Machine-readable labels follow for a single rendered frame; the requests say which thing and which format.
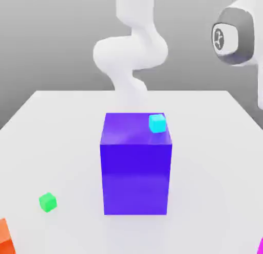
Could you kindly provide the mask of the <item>small cyan cube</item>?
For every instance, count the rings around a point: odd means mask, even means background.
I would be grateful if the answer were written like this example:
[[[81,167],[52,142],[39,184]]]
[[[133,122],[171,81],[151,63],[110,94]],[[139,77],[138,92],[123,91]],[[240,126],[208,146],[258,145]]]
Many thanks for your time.
[[[166,131],[166,118],[163,114],[149,115],[149,128],[153,133]]]

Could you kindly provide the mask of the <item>small green cube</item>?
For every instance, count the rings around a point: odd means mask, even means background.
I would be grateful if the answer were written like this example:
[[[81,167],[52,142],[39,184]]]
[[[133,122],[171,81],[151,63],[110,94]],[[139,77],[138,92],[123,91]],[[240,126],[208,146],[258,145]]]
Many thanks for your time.
[[[50,192],[39,197],[40,207],[45,212],[50,212],[57,207],[57,199]]]

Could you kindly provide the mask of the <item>large blue box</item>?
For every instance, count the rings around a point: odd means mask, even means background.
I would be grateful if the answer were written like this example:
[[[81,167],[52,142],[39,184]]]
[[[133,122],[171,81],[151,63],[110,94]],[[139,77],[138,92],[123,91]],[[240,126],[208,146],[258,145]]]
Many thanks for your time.
[[[172,139],[153,133],[149,115],[106,113],[100,157],[105,215],[165,215]]]

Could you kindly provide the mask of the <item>large orange box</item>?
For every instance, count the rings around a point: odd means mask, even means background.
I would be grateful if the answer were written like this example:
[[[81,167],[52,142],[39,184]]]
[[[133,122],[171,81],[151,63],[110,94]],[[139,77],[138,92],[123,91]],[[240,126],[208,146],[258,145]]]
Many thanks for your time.
[[[0,219],[0,254],[16,254],[6,219]]]

